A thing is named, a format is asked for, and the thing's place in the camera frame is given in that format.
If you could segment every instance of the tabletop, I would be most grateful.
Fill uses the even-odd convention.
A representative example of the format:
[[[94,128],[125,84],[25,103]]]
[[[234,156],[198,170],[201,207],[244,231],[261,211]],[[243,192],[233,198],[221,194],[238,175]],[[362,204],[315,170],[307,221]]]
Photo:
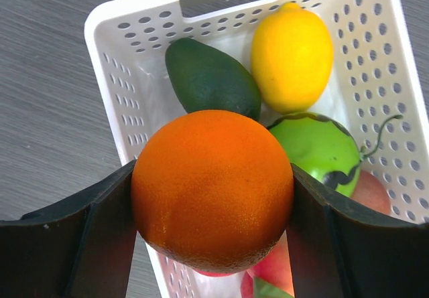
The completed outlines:
[[[83,38],[110,0],[0,0],[0,220],[57,202],[120,167]],[[429,110],[429,0],[402,0]],[[128,297],[160,297],[147,251]]]

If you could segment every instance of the green stem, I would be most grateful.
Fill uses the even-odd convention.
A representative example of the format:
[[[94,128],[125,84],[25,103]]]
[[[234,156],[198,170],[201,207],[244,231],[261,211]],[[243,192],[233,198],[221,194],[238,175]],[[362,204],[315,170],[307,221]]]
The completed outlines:
[[[378,137],[377,137],[377,144],[374,146],[373,150],[367,154],[361,154],[361,162],[365,161],[368,157],[372,156],[375,152],[378,151],[379,147],[380,147],[380,142],[381,142],[381,135],[383,133],[384,127],[386,126],[386,124],[388,124],[388,122],[390,122],[392,119],[403,119],[404,116],[402,115],[393,115],[390,116],[388,119],[384,120],[384,122],[381,124],[380,127],[380,131],[378,132]]]

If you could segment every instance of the yellow lemon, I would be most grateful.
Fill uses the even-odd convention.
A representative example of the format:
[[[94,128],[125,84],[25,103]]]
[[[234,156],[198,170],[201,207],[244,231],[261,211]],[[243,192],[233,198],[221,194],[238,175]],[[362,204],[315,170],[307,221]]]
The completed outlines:
[[[251,73],[264,101],[281,114],[312,106],[328,84],[333,44],[323,20],[286,3],[257,27]]]

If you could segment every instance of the red apple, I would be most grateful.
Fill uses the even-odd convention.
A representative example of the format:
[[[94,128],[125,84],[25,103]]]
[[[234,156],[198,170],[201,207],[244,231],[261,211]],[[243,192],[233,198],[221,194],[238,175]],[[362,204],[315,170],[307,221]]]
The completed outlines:
[[[226,276],[233,275],[233,273],[208,273],[206,271],[201,271],[196,269],[193,269],[193,270],[196,271],[197,273],[200,273],[201,275],[208,276],[208,277],[226,277]]]
[[[386,215],[390,214],[390,200],[386,188],[367,171],[361,171],[356,188],[350,198],[372,210]]]
[[[259,277],[294,296],[286,233],[283,233],[270,253],[260,263],[248,269],[247,272],[252,278]]]
[[[241,279],[240,292],[241,298],[253,298],[253,279],[247,271]]]

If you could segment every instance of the gray table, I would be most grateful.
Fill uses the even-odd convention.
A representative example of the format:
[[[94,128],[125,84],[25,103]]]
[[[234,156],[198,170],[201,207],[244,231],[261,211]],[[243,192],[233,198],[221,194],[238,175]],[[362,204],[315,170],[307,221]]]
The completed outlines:
[[[56,202],[119,166],[83,39],[89,12],[109,0],[1,0],[0,219]],[[429,102],[428,0],[402,0]],[[130,297],[159,297],[144,246]]]

